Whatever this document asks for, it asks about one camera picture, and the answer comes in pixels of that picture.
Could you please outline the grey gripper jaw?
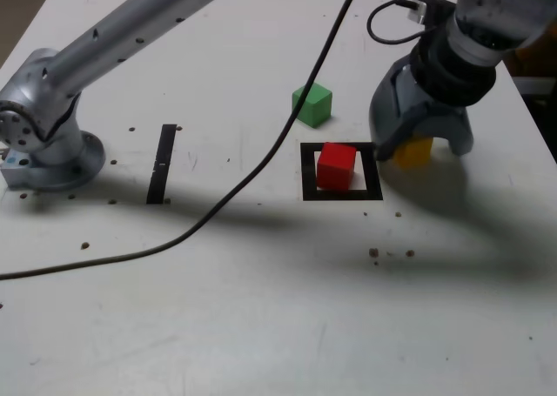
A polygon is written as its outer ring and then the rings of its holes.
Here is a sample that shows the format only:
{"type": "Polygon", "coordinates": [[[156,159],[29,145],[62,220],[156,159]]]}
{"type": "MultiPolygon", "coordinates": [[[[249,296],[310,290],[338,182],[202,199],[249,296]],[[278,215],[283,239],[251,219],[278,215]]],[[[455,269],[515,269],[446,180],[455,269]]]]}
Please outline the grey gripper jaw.
{"type": "Polygon", "coordinates": [[[473,148],[473,133],[465,108],[429,104],[426,116],[417,124],[417,134],[445,139],[453,155],[466,155],[473,148]]]}
{"type": "Polygon", "coordinates": [[[410,57],[396,61],[372,96],[370,131],[375,159],[389,160],[414,137],[415,127],[425,119],[433,98],[415,81],[410,57]]]}

